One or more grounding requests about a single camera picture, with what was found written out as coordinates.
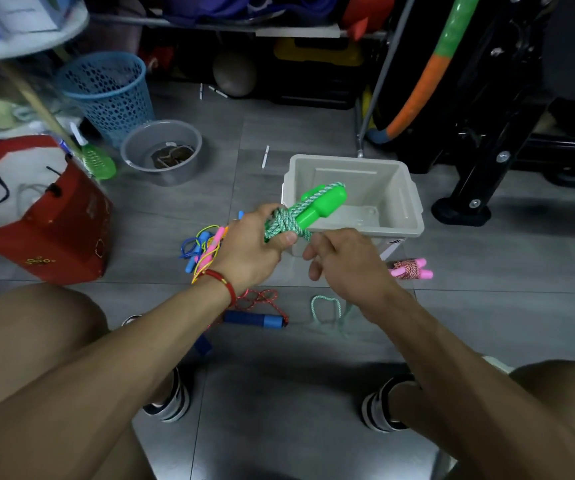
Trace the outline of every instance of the red paper bag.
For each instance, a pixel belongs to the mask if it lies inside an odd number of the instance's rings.
[[[50,136],[0,141],[0,254],[49,283],[103,275],[112,203]]]

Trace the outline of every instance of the gray tile floor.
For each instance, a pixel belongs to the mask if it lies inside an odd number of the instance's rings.
[[[352,156],[353,114],[254,100],[223,99],[191,84],[151,86],[159,118],[194,124],[206,165],[195,180],[161,188],[122,167],[105,189],[116,204],[114,253],[99,282],[75,288],[106,312],[111,327],[188,285],[177,259],[183,239],[238,210],[278,201],[295,153]],[[268,165],[261,169],[265,146]],[[379,152],[367,149],[368,157]],[[431,281],[409,291],[469,345],[518,366],[575,359],[575,190],[539,174],[510,172],[482,228],[443,226],[430,205],[450,193],[451,167],[415,175],[425,233],[397,257],[425,257]],[[34,277],[0,258],[0,293]],[[315,327],[309,300],[333,296],[312,283],[307,266],[286,257],[267,286],[291,315],[281,331],[224,325],[210,331],[215,353],[186,357],[192,407],[178,423],[142,414],[137,433],[161,480],[427,479],[436,448],[412,432],[378,435],[357,415],[363,395],[401,360],[360,316],[343,338]],[[319,314],[331,318],[322,303]]]

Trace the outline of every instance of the white shelf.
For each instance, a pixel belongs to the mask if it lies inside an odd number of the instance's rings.
[[[146,27],[165,27],[169,29],[210,30],[217,32],[254,33],[257,37],[295,37],[295,38],[340,38],[347,37],[347,31],[333,23],[324,27],[280,27],[272,25],[217,25],[197,23],[193,27],[174,25],[164,18],[146,18],[139,16],[105,15],[93,13],[92,20],[99,23],[122,23],[124,25],[145,25]],[[383,40],[386,31],[365,34],[365,39]]]
[[[78,0],[70,9],[65,25],[59,31],[11,34],[0,40],[0,60],[35,54],[76,37],[86,28],[90,14],[83,1]]]

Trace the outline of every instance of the green rope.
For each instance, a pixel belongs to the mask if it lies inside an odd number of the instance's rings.
[[[345,187],[345,184],[334,182],[333,184],[325,185],[323,189],[319,190],[317,193],[308,197],[304,201],[300,201],[299,203],[294,204],[289,209],[276,209],[272,215],[273,221],[268,227],[267,231],[265,231],[265,240],[268,241],[277,234],[291,230],[296,232],[299,237],[303,237],[309,241],[312,237],[312,233],[307,229],[301,229],[296,223],[296,218],[321,195],[327,191],[332,190],[334,187],[338,187],[339,185]]]
[[[323,323],[321,323],[321,321],[316,316],[316,310],[314,309],[314,302],[318,299],[324,299],[325,301],[331,301],[332,303],[334,303],[336,305],[336,318],[334,319],[334,322],[336,323],[336,326],[339,329],[341,335],[343,335],[344,337],[347,337],[347,335],[343,331],[343,326],[345,325],[345,319],[347,318],[347,316],[351,312],[353,305],[346,301],[345,313],[342,313],[340,311],[340,301],[338,298],[330,298],[329,296],[325,296],[322,294],[318,294],[316,296],[313,296],[312,300],[310,301],[310,310],[312,311],[312,320],[314,321],[315,324],[317,324],[319,326],[323,325]]]

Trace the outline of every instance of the green jump rope handle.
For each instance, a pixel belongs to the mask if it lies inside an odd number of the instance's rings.
[[[321,191],[325,185],[319,185],[315,189],[304,193],[301,201],[306,201],[312,195]],[[330,189],[318,199],[313,201],[307,208],[296,217],[296,223],[301,229],[307,229],[320,217],[330,217],[347,200],[347,192],[344,187],[338,186]]]

